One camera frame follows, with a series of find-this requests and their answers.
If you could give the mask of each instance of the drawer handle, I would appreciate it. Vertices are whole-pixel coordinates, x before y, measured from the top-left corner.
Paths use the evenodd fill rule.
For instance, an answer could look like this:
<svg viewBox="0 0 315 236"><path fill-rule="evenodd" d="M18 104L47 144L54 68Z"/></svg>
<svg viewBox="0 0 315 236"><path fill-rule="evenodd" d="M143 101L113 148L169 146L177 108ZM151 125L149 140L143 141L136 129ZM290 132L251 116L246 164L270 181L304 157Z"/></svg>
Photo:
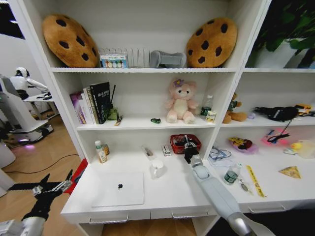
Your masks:
<svg viewBox="0 0 315 236"><path fill-rule="evenodd" d="M90 218L89 223L91 225L100 225L100 224L117 224L117 223L125 223L128 221L128 215L126 219L123 220L106 220L106 221L97 221L97 220L92 220L92 218Z"/></svg>
<svg viewBox="0 0 315 236"><path fill-rule="evenodd" d="M202 217L202 216L209 216L208 211L204 213L197 213L195 215L174 215L172 212L173 219L188 219L188 218L196 218L196 217Z"/></svg>
<svg viewBox="0 0 315 236"><path fill-rule="evenodd" d="M266 209L262 209L262 210L253 210L250 207L248 207L248 209L253 214L286 211L286 208L283 205L280 205L279 208L266 208Z"/></svg>

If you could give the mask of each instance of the shelf board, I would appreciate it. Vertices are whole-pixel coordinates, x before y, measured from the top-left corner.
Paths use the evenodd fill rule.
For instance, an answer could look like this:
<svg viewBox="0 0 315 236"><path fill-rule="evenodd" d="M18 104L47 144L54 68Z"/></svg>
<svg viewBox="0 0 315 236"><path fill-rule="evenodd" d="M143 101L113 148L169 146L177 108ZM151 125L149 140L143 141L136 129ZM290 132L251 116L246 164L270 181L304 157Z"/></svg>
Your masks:
<svg viewBox="0 0 315 236"><path fill-rule="evenodd" d="M150 121L152 118L160 118L161 123L155 124ZM215 127L214 123L206 122L200 117L196 117L194 124L185 124L182 120L177 123L168 123L164 115L126 115L120 125L115 126L115 120L108 120L104 124L81 124L76 129L84 130L137 130L137 129L175 129L175 128L210 128Z"/></svg>
<svg viewBox="0 0 315 236"><path fill-rule="evenodd" d="M260 127L260 126L286 126L287 122L273 121L266 117L256 115L255 119L246 119L240 122L232 120L229 124L222 124L222 127ZM315 117L301 117L300 120L294 119L290 126L295 125L315 125Z"/></svg>
<svg viewBox="0 0 315 236"><path fill-rule="evenodd" d="M207 72L236 72L236 68L176 68L176 69L154 69L154 68L68 68L52 67L53 72L62 73L207 73Z"/></svg>
<svg viewBox="0 0 315 236"><path fill-rule="evenodd" d="M159 179L152 179L149 171L150 161L140 146L111 146L108 161L100 164L95 157L85 169L77 187L74 189L61 214L80 212L104 212L116 210L143 210L177 207L204 207L210 203L195 182L192 169L184 155L164 157L159 145L149 147L155 158L163 161L166 172ZM144 173L144 204L130 206L91 207L92 200L98 196L97 179L105 173Z"/></svg>
<svg viewBox="0 0 315 236"><path fill-rule="evenodd" d="M231 186L223 183L238 203L248 206L248 203L315 199L315 188L311 187L314 184L313 179L315 178L315 159L304 159L299 156L284 154L284 146L256 144L259 146L259 150L257 153L251 155L241 153L226 144L219 146L220 149L225 149L232 153L232 161L243 164L244 167L241 170L241 176L253 191L254 196L242 190L239 183ZM252 167L258 183L267 197L258 196L245 165ZM296 179L278 172L289 166L297 166L302 178ZM225 175L228 167L212 168L216 170L216 176L222 181L222 176Z"/></svg>
<svg viewBox="0 0 315 236"><path fill-rule="evenodd" d="M244 72L263 72L263 73L315 73L315 69L298 68L245 68Z"/></svg>

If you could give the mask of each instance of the wooden floor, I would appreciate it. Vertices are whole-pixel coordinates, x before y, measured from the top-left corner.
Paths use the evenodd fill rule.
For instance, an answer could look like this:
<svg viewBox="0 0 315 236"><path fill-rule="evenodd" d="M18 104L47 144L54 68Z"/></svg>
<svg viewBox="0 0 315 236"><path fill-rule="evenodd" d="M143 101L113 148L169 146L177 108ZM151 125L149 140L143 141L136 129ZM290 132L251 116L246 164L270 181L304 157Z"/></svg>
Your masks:
<svg viewBox="0 0 315 236"><path fill-rule="evenodd" d="M3 168L7 171L34 172L42 170L63 156L76 154L73 143L60 116L49 121L54 132L42 141L24 147L16 147L12 151L16 161ZM53 167L36 174L9 173L16 183L38 182L48 173L49 181L62 181L70 169L74 171L80 164L78 156L66 157ZM44 236L83 236L75 225L71 225L63 219L60 212L69 195L62 194L57 197L45 223ZM35 198L31 190L9 191L0 197L0 222L16 219L21 220L28 213ZM141 220L129 221L125 224L106 225L103 236L194 236L195 231L191 220Z"/></svg>

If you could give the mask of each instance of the cookie pillow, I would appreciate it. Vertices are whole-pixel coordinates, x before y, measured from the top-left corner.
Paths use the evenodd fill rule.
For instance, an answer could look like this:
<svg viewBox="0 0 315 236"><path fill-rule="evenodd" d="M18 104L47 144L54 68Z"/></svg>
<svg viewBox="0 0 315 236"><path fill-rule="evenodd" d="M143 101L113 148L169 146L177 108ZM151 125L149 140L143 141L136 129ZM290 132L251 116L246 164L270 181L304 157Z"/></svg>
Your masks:
<svg viewBox="0 0 315 236"><path fill-rule="evenodd" d="M237 39L235 23L226 17L203 24L187 43L189 67L218 67L231 55Z"/></svg>
<svg viewBox="0 0 315 236"><path fill-rule="evenodd" d="M42 27L49 49L67 66L97 66L97 46L82 25L74 19L53 14L45 18Z"/></svg>

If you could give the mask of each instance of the pink teddy bear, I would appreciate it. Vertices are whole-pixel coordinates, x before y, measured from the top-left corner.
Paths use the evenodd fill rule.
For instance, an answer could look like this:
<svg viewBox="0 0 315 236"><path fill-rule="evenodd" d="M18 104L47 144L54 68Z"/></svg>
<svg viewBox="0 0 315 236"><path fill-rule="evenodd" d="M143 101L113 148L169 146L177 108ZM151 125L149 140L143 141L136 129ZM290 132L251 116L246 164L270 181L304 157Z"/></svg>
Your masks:
<svg viewBox="0 0 315 236"><path fill-rule="evenodd" d="M196 82L185 82L177 79L169 87L172 100L165 104L165 107L171 109L166 121L176 123L177 119L183 119L186 124L194 123L195 116L192 112L198 107L198 103L192 100L196 92Z"/></svg>

